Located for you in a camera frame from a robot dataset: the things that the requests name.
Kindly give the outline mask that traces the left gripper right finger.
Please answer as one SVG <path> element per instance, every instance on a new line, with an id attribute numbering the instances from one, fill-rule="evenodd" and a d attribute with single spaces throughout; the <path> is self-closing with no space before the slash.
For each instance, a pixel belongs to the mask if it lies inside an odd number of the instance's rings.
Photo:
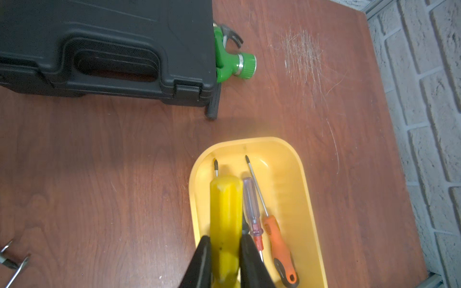
<path id="1" fill-rule="evenodd" d="M 275 288 L 250 235 L 240 241 L 240 270 L 242 288 Z"/>

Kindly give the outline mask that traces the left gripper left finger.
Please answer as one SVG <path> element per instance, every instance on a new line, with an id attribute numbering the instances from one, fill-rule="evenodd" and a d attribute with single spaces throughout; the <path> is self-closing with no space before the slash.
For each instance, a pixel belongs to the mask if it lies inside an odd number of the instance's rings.
<path id="1" fill-rule="evenodd" d="M 211 275 L 211 241 L 205 235 L 199 241 L 179 288 L 210 288 Z"/>

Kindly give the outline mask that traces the orange screwdriver long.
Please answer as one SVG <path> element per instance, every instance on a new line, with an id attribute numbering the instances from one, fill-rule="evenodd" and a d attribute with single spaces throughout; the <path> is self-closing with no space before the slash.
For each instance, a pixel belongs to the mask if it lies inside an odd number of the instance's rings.
<path id="1" fill-rule="evenodd" d="M 247 155 L 245 155 L 245 159 L 249 166 L 249 170 L 255 182 L 259 199 L 261 200 L 261 204 L 264 209 L 265 214 L 262 218 L 262 223 L 270 240 L 271 255 L 273 257 L 274 266 L 276 267 L 280 279 L 286 288 L 297 288 L 299 286 L 300 279 L 297 270 L 295 269 L 292 253 L 282 237 L 276 217 L 274 215 L 270 215 L 267 210 L 264 197 L 259 187 L 250 159 Z"/>

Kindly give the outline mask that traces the blue clear handle screwdriver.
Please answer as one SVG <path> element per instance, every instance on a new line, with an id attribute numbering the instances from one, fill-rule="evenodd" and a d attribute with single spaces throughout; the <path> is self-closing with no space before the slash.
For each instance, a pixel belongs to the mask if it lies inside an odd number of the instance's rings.
<path id="1" fill-rule="evenodd" d="M 253 238 L 253 241 L 256 245 L 256 249 L 259 253 L 262 262 L 264 262 L 264 243 L 262 239 L 264 229 L 261 225 L 261 215 L 259 210 L 258 198 L 256 195 L 256 188 L 252 177 L 246 177 L 243 179 L 243 202 L 244 213 L 250 229 L 249 233 Z"/>

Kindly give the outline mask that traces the yellow handle screwdriver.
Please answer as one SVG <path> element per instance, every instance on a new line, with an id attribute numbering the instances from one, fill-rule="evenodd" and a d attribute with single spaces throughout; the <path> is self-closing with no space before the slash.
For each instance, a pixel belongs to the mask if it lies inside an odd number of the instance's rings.
<path id="1" fill-rule="evenodd" d="M 221 175 L 210 183 L 210 240 L 214 288 L 238 288 L 243 234 L 243 182 Z"/>

